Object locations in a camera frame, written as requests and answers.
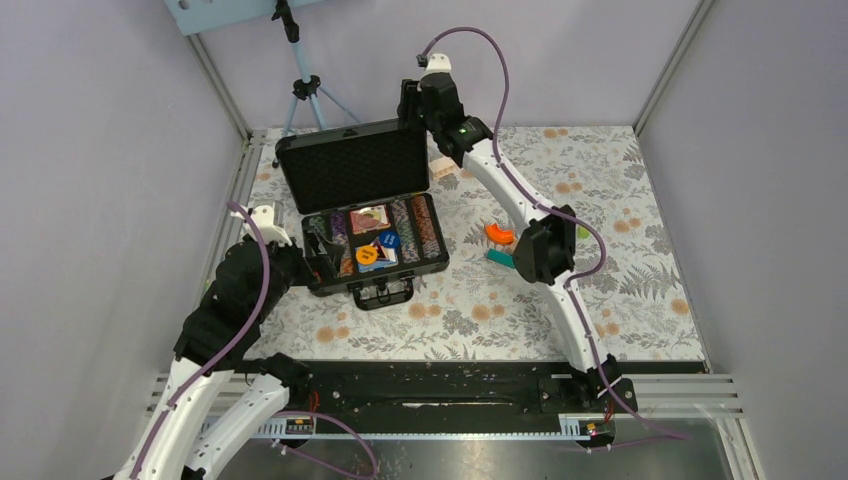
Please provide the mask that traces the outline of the blue small blind button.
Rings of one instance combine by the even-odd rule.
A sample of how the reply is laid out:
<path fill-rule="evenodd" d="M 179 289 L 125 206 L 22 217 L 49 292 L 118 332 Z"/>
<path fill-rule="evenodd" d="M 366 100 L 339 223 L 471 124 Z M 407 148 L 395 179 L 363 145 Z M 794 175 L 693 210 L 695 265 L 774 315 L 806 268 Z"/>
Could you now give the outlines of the blue small blind button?
<path fill-rule="evenodd" d="M 400 245 L 400 237 L 398 233 L 392 230 L 381 232 L 378 236 L 378 240 L 382 247 L 388 249 L 396 249 Z"/>

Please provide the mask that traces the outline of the blue playing card deck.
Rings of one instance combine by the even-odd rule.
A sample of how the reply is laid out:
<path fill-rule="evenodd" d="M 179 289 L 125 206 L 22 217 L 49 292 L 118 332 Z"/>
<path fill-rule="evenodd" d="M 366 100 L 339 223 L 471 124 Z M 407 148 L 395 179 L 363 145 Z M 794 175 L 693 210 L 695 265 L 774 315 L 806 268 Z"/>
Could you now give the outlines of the blue playing card deck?
<path fill-rule="evenodd" d="M 387 269 L 391 267 L 395 267 L 399 264 L 397 249 L 388 249 L 382 247 L 380 244 L 368 244 L 373 245 L 379 250 L 380 258 L 372 265 L 362 266 L 359 265 L 355 259 L 355 264 L 359 273 L 367 273 L 381 269 Z"/>

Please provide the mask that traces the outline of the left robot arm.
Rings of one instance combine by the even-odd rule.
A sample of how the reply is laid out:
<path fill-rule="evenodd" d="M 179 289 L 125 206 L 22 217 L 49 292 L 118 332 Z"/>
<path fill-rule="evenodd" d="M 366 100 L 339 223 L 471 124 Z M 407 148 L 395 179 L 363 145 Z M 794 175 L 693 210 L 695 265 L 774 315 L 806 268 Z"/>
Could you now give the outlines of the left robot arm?
<path fill-rule="evenodd" d="M 280 202 L 228 207 L 244 235 L 226 251 L 184 321 L 161 398 L 117 479 L 216 479 L 274 414 L 299 410 L 315 397 L 309 368 L 274 354 L 259 360 L 241 398 L 208 429 L 202 427 L 260 338 L 262 322 L 292 287 L 315 278 L 283 227 Z"/>

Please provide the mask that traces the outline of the teal rectangular block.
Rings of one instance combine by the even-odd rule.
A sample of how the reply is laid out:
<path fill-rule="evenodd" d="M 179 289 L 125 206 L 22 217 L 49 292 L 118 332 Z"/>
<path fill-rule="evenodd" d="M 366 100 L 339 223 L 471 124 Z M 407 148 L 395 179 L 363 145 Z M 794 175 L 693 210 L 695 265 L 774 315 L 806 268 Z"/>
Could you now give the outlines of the teal rectangular block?
<path fill-rule="evenodd" d="M 489 249 L 486 252 L 486 258 L 506 268 L 515 269 L 513 256 L 508 252 L 496 249 Z"/>

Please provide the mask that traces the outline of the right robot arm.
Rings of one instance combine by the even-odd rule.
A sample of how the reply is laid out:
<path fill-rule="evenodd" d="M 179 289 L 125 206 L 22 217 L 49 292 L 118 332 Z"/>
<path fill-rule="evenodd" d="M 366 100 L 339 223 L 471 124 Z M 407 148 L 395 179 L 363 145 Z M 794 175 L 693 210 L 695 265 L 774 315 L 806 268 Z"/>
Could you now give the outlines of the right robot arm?
<path fill-rule="evenodd" d="M 582 276 L 575 269 L 582 221 L 565 206 L 546 205 L 502 153 L 497 134 L 465 113 L 450 74 L 403 80 L 397 113 L 405 125 L 430 133 L 441 153 L 471 172 L 518 229 L 515 269 L 548 305 L 550 323 L 562 337 L 573 369 L 577 405 L 597 412 L 610 401 L 621 403 L 618 362 L 598 346 L 577 283 Z"/>

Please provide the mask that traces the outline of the orange big blind button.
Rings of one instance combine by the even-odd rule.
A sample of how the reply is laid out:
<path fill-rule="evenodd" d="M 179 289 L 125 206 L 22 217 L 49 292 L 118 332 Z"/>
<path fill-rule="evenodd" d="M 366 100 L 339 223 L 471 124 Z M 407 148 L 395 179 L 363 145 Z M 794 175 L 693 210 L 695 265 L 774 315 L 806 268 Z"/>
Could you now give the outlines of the orange big blind button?
<path fill-rule="evenodd" d="M 373 245 L 364 245 L 358 247 L 355 252 L 355 259 L 357 263 L 362 266 L 372 265 L 379 258 L 379 250 Z"/>

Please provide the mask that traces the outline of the black poker chip case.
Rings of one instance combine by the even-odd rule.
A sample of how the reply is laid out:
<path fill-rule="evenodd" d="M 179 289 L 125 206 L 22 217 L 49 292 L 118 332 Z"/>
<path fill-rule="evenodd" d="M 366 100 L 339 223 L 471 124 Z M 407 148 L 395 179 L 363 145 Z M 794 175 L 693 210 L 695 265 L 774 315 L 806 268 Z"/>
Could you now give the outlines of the black poker chip case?
<path fill-rule="evenodd" d="M 309 289 L 317 297 L 347 293 L 361 310 L 375 310 L 410 301 L 415 283 L 421 276 L 444 271 L 450 261 L 435 204 L 428 192 L 427 135 L 424 131 L 404 128 L 399 120 L 390 119 L 355 127 L 339 128 L 286 136 L 277 141 L 274 159 L 291 192 L 300 222 L 303 249 L 312 253 L 308 244 L 309 218 L 323 216 L 330 230 L 331 215 L 345 215 L 353 273 L 337 279 L 324 279 L 318 289 Z M 432 214 L 441 254 L 427 259 L 422 250 L 419 229 L 411 200 L 424 196 Z M 354 253 L 357 247 L 380 244 L 381 232 L 397 232 L 390 204 L 405 201 L 410 213 L 420 260 L 404 263 L 400 245 L 399 264 L 395 267 L 359 273 Z M 354 235 L 349 212 L 367 206 L 385 204 L 389 209 L 388 229 Z"/>

